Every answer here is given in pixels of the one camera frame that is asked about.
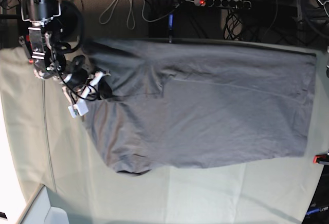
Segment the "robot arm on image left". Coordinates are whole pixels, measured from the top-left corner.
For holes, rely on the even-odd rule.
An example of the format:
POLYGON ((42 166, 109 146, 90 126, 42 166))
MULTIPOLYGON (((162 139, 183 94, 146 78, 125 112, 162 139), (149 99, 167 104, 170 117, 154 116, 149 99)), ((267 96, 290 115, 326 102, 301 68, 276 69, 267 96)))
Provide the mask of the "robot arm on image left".
POLYGON ((21 18, 30 24, 26 56, 38 78, 58 82, 71 105, 112 95, 104 79, 107 72, 94 68, 85 54, 66 59, 81 49, 85 39, 84 18, 75 4, 67 0, 21 0, 21 18))

